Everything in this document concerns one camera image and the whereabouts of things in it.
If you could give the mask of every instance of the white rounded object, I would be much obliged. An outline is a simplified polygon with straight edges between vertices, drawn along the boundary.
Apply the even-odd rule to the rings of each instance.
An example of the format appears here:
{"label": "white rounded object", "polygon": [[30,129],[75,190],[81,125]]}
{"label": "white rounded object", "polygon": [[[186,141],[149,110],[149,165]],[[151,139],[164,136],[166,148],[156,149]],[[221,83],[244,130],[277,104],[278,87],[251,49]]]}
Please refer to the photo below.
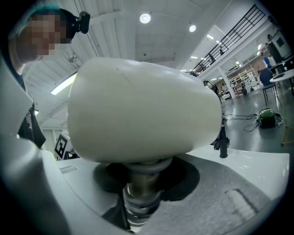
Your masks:
{"label": "white rounded object", "polygon": [[211,144],[221,128],[217,95],[178,70],[94,58],[78,71],[68,132],[78,155],[95,162],[143,162]]}
{"label": "white rounded object", "polygon": [[196,30],[196,26],[195,25],[191,25],[189,28],[190,32],[194,32]]}
{"label": "white rounded object", "polygon": [[148,23],[150,20],[151,20],[151,16],[150,16],[149,14],[142,14],[142,15],[140,16],[140,21],[141,21],[143,24]]}

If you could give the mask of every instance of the gray foam pad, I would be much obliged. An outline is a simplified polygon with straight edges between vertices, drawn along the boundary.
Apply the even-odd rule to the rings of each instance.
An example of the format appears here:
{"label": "gray foam pad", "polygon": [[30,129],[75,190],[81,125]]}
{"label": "gray foam pad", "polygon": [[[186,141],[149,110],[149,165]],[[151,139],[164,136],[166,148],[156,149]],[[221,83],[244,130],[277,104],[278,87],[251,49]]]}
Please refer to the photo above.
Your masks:
{"label": "gray foam pad", "polygon": [[[229,167],[187,154],[178,157],[198,169],[199,184],[182,201],[162,201],[139,235],[221,235],[250,218],[244,216],[244,207],[248,207],[245,212],[253,214],[270,202],[263,192]],[[246,204],[243,209],[238,208],[238,200]]]}

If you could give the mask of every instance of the blue chair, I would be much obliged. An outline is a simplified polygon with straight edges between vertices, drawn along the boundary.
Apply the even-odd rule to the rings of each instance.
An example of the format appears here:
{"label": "blue chair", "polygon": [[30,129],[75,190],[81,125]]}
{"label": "blue chair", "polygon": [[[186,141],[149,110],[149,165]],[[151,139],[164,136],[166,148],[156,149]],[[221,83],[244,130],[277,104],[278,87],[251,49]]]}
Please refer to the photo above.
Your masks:
{"label": "blue chair", "polygon": [[277,88],[276,88],[275,83],[270,82],[270,80],[272,78],[273,78],[272,72],[268,68],[265,68],[260,72],[259,79],[263,84],[263,87],[261,89],[262,89],[265,101],[267,100],[267,102],[268,102],[267,93],[266,93],[267,89],[271,88],[272,91],[273,91],[274,96],[276,96],[275,95],[275,90],[276,90],[276,93],[277,93]]}

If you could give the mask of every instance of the floor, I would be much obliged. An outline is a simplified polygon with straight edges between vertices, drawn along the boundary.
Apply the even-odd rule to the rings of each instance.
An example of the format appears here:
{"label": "floor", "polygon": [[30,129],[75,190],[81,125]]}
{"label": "floor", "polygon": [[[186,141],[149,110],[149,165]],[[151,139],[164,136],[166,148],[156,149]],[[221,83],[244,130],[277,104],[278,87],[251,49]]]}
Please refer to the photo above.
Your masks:
{"label": "floor", "polygon": [[[276,98],[273,92],[268,90],[268,107],[283,114],[279,90],[279,87],[277,87],[278,95]],[[282,84],[282,90],[285,98],[287,121],[289,124],[292,122],[292,126],[294,126],[294,96],[292,96],[287,82]],[[249,92],[246,96],[242,95],[239,99],[227,100],[222,104],[227,119],[237,118],[236,116],[227,116],[228,114],[250,115],[251,112],[259,114],[260,110],[264,108],[266,108],[265,99],[260,89]],[[245,125],[253,122],[254,119],[225,121],[226,135],[230,139],[229,148],[245,151],[289,153],[294,156],[294,143],[281,146],[284,125],[270,129],[257,127],[251,132],[243,130]],[[294,129],[287,133],[287,139],[294,140]]]}

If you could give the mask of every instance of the railing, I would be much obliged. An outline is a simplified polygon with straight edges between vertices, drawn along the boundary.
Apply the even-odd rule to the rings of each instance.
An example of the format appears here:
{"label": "railing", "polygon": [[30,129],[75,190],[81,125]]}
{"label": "railing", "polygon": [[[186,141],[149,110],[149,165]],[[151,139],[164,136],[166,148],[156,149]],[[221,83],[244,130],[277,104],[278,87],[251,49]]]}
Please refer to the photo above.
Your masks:
{"label": "railing", "polygon": [[254,4],[228,34],[204,57],[205,59],[196,65],[190,74],[195,77],[199,76],[199,74],[244,37],[264,16],[265,13]]}

